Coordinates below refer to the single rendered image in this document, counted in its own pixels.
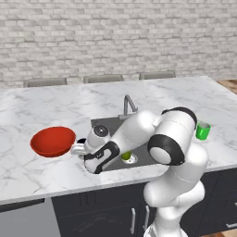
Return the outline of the grey stool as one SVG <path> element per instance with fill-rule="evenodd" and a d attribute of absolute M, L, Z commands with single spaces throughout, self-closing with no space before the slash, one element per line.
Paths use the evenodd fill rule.
<path fill-rule="evenodd" d="M 27 80 L 23 82 L 24 88 L 29 87 L 44 87 L 44 86 L 58 86 L 58 85 L 67 85 L 67 80 L 65 78 L 63 79 L 33 79 L 33 80 Z"/>
<path fill-rule="evenodd" d="M 114 82 L 123 81 L 121 74 L 109 74 L 109 75 L 91 75 L 83 78 L 84 83 L 99 83 L 99 82 Z"/>
<path fill-rule="evenodd" d="M 165 71 L 165 72 L 144 72 L 139 76 L 139 80 L 153 80 L 153 79 L 169 79 L 175 78 L 176 74 L 174 71 Z"/>

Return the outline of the steel sink basin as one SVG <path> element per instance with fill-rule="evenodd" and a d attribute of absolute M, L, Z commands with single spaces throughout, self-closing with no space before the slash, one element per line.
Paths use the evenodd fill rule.
<path fill-rule="evenodd" d="M 106 126 L 110 135 L 113 135 L 122 123 L 123 121 L 119 118 L 95 118 L 91 120 L 92 127 L 97 125 Z M 147 144 L 145 143 L 131 151 L 131 158 L 129 160 L 123 160 L 121 156 L 119 156 L 115 158 L 110 165 L 105 167 L 104 171 L 143 167 L 154 165 L 155 163 L 155 160 L 150 157 L 147 150 Z"/>

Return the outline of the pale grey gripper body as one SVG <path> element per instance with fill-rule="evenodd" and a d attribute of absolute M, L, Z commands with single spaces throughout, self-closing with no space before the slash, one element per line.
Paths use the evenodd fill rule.
<path fill-rule="evenodd" d="M 70 148 L 70 153 L 77 156 L 85 156 L 88 154 L 83 143 L 75 143 L 72 145 Z"/>

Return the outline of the grey sink tap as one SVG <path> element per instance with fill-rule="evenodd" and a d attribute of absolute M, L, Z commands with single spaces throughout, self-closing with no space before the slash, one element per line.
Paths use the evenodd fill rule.
<path fill-rule="evenodd" d="M 138 111 L 138 108 L 135 106 L 135 104 L 131 100 L 131 97 L 128 94 L 126 94 L 124 96 L 123 114 L 119 115 L 118 118 L 120 120 L 128 119 L 130 116 L 132 116 L 137 111 Z"/>

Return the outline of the dark cupboard door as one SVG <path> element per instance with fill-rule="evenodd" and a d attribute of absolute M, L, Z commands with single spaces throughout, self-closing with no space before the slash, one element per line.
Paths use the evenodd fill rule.
<path fill-rule="evenodd" d="M 52 198 L 61 237 L 135 237 L 138 216 L 134 185 Z M 131 234 L 131 209 L 136 210 Z"/>
<path fill-rule="evenodd" d="M 140 208 L 140 212 L 139 212 L 139 222 L 138 222 L 137 237 L 143 237 L 143 234 L 145 232 L 145 228 L 143 226 L 145 224 L 147 203 L 144 201 L 144 197 L 143 197 L 144 186 L 145 186 L 145 182 L 140 185 L 140 192 L 139 192 L 139 208 Z M 147 226 L 150 226 L 153 223 L 155 217 L 156 217 L 156 208 L 155 207 L 149 207 L 149 218 L 148 218 Z"/>

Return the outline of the dark cupboard run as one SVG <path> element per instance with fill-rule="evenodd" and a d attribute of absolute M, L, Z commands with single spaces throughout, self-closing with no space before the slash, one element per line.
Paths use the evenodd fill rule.
<path fill-rule="evenodd" d="M 181 219 L 189 237 L 237 229 L 237 168 L 207 172 L 201 182 L 206 194 Z"/>

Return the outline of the red bowl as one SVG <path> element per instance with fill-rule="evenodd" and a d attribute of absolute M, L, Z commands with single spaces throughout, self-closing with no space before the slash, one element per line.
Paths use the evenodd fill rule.
<path fill-rule="evenodd" d="M 49 127 L 38 131 L 30 141 L 31 149 L 43 157 L 58 157 L 70 150 L 76 140 L 75 132 L 67 127 Z"/>

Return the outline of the grey dishwasher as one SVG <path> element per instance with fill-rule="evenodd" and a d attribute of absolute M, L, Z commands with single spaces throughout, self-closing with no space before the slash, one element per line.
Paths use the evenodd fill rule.
<path fill-rule="evenodd" d="M 0 237 L 61 237 L 52 200 L 1 205 Z"/>

